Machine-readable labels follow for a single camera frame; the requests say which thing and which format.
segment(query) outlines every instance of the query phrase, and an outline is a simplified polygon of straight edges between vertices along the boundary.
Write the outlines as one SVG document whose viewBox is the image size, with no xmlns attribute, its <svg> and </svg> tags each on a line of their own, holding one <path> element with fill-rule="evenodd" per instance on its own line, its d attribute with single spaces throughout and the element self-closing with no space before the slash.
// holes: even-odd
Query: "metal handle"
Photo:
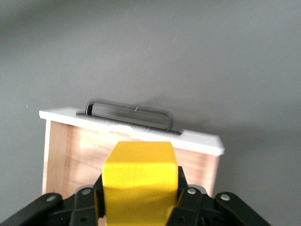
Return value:
<svg viewBox="0 0 301 226">
<path fill-rule="evenodd" d="M 166 131 L 171 130 L 171 128 L 173 127 L 173 119 L 171 114 L 168 112 L 157 111 L 154 109 L 139 107 L 136 105 L 116 103 L 116 102 L 101 100 L 101 99 L 92 99 L 87 103 L 86 112 L 85 112 L 86 116 L 92 115 L 92 109 L 94 105 L 106 106 L 109 108 L 115 108 L 115 109 L 124 110 L 128 112 L 133 112 L 133 113 L 151 114 L 154 116 L 158 116 L 166 121 L 167 123 L 167 127 L 165 128 Z"/>
</svg>

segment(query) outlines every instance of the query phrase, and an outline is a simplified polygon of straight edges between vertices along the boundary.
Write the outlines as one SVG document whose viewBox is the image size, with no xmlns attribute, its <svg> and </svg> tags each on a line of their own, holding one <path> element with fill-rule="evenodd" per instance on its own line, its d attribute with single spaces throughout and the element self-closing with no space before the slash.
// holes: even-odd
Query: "metal screw head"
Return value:
<svg viewBox="0 0 301 226">
<path fill-rule="evenodd" d="M 83 194 L 83 195 L 86 195 L 86 194 L 89 194 L 91 192 L 91 189 L 90 188 L 87 188 L 87 189 L 85 189 L 84 191 L 82 191 L 81 193 Z"/>
<path fill-rule="evenodd" d="M 229 201 L 230 197 L 227 194 L 222 194 L 221 199 L 224 200 L 224 201 Z"/>
<path fill-rule="evenodd" d="M 47 199 L 46 199 L 46 201 L 47 202 L 51 202 L 51 201 L 53 201 L 55 199 L 55 195 L 52 195 L 52 196 L 49 196 Z"/>
<path fill-rule="evenodd" d="M 194 188 L 189 188 L 187 190 L 187 192 L 188 192 L 188 194 L 195 194 L 195 193 L 197 193 L 197 191 Z"/>
</svg>

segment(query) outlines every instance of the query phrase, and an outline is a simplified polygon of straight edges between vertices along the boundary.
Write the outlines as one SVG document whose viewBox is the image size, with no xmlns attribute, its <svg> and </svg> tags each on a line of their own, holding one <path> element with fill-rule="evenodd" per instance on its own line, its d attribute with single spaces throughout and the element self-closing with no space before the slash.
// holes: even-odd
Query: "wooden side panel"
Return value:
<svg viewBox="0 0 301 226">
<path fill-rule="evenodd" d="M 119 141 L 135 141 L 118 132 L 99 132 L 69 126 L 63 198 L 83 185 L 92 185 L 101 174 L 103 162 Z"/>
<path fill-rule="evenodd" d="M 183 167 L 187 183 L 199 185 L 212 195 L 219 156 L 174 148 L 179 166 Z"/>
<path fill-rule="evenodd" d="M 68 125 L 46 121 L 42 193 L 63 193 Z"/>
<path fill-rule="evenodd" d="M 91 185 L 97 180 L 103 162 L 119 141 L 136 140 L 124 133 L 104 133 L 69 126 L 63 198 L 72 195 L 78 187 Z M 187 182 L 203 186 L 211 195 L 219 157 L 178 148 L 174 148 L 174 152 Z"/>
</svg>

